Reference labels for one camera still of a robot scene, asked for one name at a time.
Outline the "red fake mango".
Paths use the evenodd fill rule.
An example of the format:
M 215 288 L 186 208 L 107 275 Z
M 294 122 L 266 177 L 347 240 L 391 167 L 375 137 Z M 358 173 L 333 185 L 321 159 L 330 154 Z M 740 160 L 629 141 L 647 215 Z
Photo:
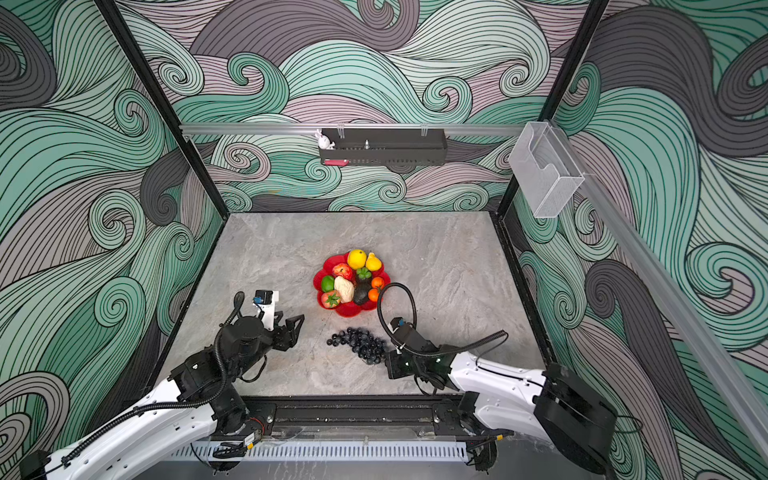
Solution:
M 341 294 L 337 290 L 324 292 L 320 296 L 320 304 L 325 309 L 335 309 L 342 303 Z

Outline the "large yellow fake lemon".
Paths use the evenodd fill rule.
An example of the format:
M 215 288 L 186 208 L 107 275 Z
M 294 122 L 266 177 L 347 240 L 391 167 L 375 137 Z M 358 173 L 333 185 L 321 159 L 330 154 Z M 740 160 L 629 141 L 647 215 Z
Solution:
M 361 249 L 351 250 L 347 254 L 346 263 L 353 270 L 358 270 L 366 265 L 367 254 Z

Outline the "dark fake avocado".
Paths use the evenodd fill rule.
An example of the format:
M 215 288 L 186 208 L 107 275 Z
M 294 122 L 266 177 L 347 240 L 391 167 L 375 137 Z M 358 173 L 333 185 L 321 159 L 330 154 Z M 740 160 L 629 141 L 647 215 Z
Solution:
M 363 306 L 369 301 L 369 291 L 371 285 L 368 283 L 357 284 L 354 288 L 353 302 L 358 306 Z

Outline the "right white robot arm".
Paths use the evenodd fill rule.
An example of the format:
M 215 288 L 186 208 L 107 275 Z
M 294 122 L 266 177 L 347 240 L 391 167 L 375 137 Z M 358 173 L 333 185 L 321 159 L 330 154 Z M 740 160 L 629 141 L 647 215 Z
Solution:
M 413 377 L 436 391 L 461 394 L 459 416 L 475 435 L 520 433 L 549 441 L 580 468 L 608 479 L 617 432 L 616 409 L 568 368 L 522 369 L 488 361 L 474 349 L 506 338 L 496 332 L 466 347 L 436 346 L 401 318 L 384 327 L 394 349 L 385 361 L 392 379 Z

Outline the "green fake lime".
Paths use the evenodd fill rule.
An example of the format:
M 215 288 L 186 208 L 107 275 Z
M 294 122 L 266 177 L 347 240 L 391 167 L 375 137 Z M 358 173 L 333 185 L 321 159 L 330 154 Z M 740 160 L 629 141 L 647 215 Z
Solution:
M 331 275 L 326 275 L 321 279 L 321 291 L 326 293 L 335 289 L 335 278 Z

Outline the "dark fake grape bunch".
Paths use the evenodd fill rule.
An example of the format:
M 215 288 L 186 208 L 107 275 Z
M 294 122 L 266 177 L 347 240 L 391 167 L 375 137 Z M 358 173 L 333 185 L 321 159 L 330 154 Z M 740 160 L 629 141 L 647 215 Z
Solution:
M 389 350 L 384 339 L 374 336 L 365 328 L 348 327 L 326 339 L 330 347 L 347 346 L 365 364 L 378 365 L 385 361 Z

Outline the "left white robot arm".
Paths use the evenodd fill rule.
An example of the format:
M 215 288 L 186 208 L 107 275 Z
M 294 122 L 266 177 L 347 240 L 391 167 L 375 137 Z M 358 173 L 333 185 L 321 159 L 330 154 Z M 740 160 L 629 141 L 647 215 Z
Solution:
M 24 479 L 130 479 L 201 438 L 234 440 L 243 455 L 266 430 L 266 416 L 252 414 L 235 383 L 272 350 L 295 347 L 305 321 L 233 312 L 213 343 L 174 368 L 169 379 L 90 435 L 55 452 L 38 450 L 21 463 Z

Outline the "red flower-shaped fruit bowl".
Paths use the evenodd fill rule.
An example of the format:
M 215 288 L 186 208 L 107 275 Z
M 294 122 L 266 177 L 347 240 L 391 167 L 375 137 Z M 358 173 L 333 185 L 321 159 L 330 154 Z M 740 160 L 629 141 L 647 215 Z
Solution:
M 382 289 L 391 283 L 385 265 L 373 253 L 362 261 L 362 251 L 328 257 L 315 274 L 317 303 L 345 318 L 378 306 Z

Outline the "dark maroon fake fruit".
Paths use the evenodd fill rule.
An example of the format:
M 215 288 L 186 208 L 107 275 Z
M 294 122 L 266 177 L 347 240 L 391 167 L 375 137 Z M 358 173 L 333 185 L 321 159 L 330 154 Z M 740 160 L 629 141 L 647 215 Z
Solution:
M 363 283 L 363 284 L 369 283 L 373 277 L 372 272 L 369 269 L 367 269 L 365 266 L 357 269 L 355 271 L 355 274 L 356 274 L 356 281 L 358 283 Z

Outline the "cream fake pear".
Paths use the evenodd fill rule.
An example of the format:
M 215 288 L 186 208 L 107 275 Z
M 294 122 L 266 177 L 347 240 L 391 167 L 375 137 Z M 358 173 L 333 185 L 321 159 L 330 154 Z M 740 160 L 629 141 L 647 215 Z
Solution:
M 355 285 L 353 282 L 341 277 L 335 278 L 335 290 L 341 294 L 342 303 L 349 303 L 353 301 L 354 288 Z

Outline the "red fake apple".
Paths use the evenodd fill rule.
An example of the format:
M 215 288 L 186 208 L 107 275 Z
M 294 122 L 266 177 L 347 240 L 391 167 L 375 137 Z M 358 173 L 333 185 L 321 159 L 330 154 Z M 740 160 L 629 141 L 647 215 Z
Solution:
M 356 272 L 346 263 L 338 263 L 332 268 L 334 277 L 341 277 L 348 281 L 354 282 L 356 280 Z

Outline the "small yellow fake lemon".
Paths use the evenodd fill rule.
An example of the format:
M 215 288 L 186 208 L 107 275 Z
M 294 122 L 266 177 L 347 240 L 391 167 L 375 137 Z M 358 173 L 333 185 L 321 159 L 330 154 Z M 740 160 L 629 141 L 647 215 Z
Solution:
M 370 272 L 378 272 L 382 269 L 383 263 L 382 261 L 376 256 L 374 252 L 370 252 L 368 254 L 368 257 L 365 262 L 365 267 Z

